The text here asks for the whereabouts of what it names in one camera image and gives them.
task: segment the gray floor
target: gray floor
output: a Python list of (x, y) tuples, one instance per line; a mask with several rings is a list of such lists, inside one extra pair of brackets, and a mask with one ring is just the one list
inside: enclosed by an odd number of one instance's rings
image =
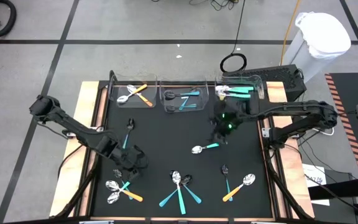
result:
[[(18, 17), (12, 32), (2, 40), (59, 40), (74, 0), (12, 0)], [(346, 1), (358, 26), (358, 1)], [(239, 39), (283, 40), (295, 0), (248, 0)], [(0, 18), (7, 8), (0, 6)], [(357, 40), (339, 0), (303, 0), (299, 12), (327, 12), (337, 17), (352, 40)], [(191, 6), (187, 0), (80, 0), (68, 40), (233, 40), (241, 5), (215, 11), (208, 3)], [(293, 28), (289, 39), (295, 36)], [(58, 42), (0, 44), (0, 206), (29, 128), (28, 107), (41, 92)], [(238, 45), (248, 58), (247, 68), (275, 66), (281, 45)], [(159, 78), (186, 80), (198, 75), (213, 80), (219, 63), (233, 45), (221, 44), (66, 44), (48, 94), (73, 115), (82, 81), (105, 80), (110, 69), (136, 76), (153, 73)], [(235, 59), (227, 69), (237, 68)], [(305, 99), (333, 99), (324, 72), (358, 72), (358, 45), (310, 80)], [(316, 155), (332, 168), (352, 172), (358, 168), (341, 125), (335, 135), (310, 140)], [(37, 128), (6, 212), (5, 222), (47, 218), (63, 158), (64, 139)], [(316, 165), (322, 165), (313, 159)]]

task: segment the wooden table frame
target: wooden table frame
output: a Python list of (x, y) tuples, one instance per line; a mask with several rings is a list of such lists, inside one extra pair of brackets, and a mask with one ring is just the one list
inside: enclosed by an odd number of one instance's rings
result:
[[(271, 102), (285, 102), (287, 97), (285, 95), (284, 86), (282, 82), (267, 82), (267, 91)], [(75, 109), (74, 119), (84, 124), (87, 127), (103, 125), (105, 116), (106, 103), (108, 89), (106, 86), (100, 86), (99, 82), (83, 82), (81, 85), (80, 94), (78, 95), (78, 101)], [(289, 116), (275, 116), (272, 119), (274, 126), (283, 127), (291, 124), (291, 117)], [(266, 119), (263, 124), (265, 127), (269, 127), (269, 121)], [(298, 149), (298, 145), (295, 139), (289, 139), (286, 142), (287, 145), (293, 146)], [(74, 149), (79, 146), (78, 141), (69, 139), (66, 146), (64, 157), (71, 153)], [(293, 195), (295, 200), (303, 208), (303, 210), (310, 216), (314, 216), (313, 207), (311, 206), (311, 200), (306, 186), (305, 174), (302, 168), (302, 161), (300, 154), (289, 147), (285, 147), (280, 150), (281, 162), (274, 157), (272, 160), (273, 166), (278, 170), (278, 166), (282, 167), (283, 174), (285, 176), (285, 183), (287, 189)], [(65, 165), (60, 171), (60, 177), (57, 182), (55, 196), (53, 198), (50, 216), (58, 214), (67, 202), (71, 199), (72, 195), (76, 192), (79, 187), (81, 177), (89, 172), (95, 158), (95, 153), (87, 152), (85, 147), (82, 147), (76, 154), (66, 161)], [(84, 216), (88, 213), (88, 202), (91, 197), (90, 183), (81, 199), (81, 205), (77, 208), (79, 216)], [(277, 215), (281, 218), (289, 218), (287, 214), (289, 211), (286, 210), (286, 205), (283, 199), (281, 191), (275, 185), (275, 192), (270, 192), (270, 196), (276, 195), (278, 211)], [(249, 221), (260, 221), (268, 222), (274, 221), (275, 213), (273, 212), (273, 218), (235, 218), (235, 222), (249, 222)], [(296, 218), (294, 211), (291, 211), (292, 217)], [(133, 220), (133, 221), (145, 221), (142, 217), (91, 217), (92, 220)], [(159, 218), (153, 217), (151, 221), (177, 221), (177, 220), (188, 220), (188, 221), (209, 221), (209, 222), (228, 222), (228, 218)]]

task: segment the black table surface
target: black table surface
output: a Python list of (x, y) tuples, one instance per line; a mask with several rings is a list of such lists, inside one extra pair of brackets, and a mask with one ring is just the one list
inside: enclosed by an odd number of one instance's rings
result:
[[(129, 190), (144, 198), (143, 202), (129, 200), (121, 193), (120, 199), (108, 204), (111, 194), (105, 186), (107, 180), (115, 180), (113, 161), (100, 160), (100, 173), (96, 178), (91, 204), (94, 217), (202, 217), (202, 218), (272, 218), (269, 187), (256, 122), (242, 123), (228, 138), (229, 144), (205, 149), (201, 154), (192, 154), (194, 146), (206, 146), (213, 127), (208, 118), (213, 113), (215, 96), (209, 91), (208, 104), (202, 111), (166, 113), (159, 100), (154, 108), (118, 108), (110, 101), (107, 112), (108, 129), (122, 137), (127, 133), (129, 118), (135, 119), (128, 147), (136, 144), (149, 158), (149, 166), (142, 177), (128, 186)], [(256, 180), (244, 186), (233, 196), (233, 201), (223, 202), (227, 194), (226, 182), (220, 168), (229, 167), (229, 185), (234, 189), (247, 174), (255, 174)], [(181, 192), (186, 215), (181, 215), (178, 195), (175, 194), (163, 208), (159, 203), (171, 194), (176, 185), (169, 172), (177, 170), (182, 176), (191, 174), (188, 186), (199, 198), (197, 204), (186, 189)]]

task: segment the white cord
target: white cord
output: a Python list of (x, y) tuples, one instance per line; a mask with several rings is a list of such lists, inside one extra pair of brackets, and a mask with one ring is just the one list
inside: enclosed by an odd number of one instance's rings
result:
[(320, 130), (318, 130), (318, 129), (316, 129), (316, 128), (313, 128), (313, 130), (315, 130), (315, 131), (319, 131), (321, 134), (325, 134), (325, 135), (327, 135), (327, 136), (333, 136), (333, 135), (334, 135), (334, 133), (335, 133), (334, 128), (333, 128), (332, 133), (325, 133), (325, 132), (320, 131)]

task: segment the white trash can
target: white trash can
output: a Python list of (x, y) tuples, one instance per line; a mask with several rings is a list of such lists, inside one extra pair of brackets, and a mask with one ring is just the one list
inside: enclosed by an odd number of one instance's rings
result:
[(285, 52), (283, 65), (302, 69), (305, 83), (351, 47), (349, 34), (332, 15), (301, 12), (295, 25), (299, 31)]

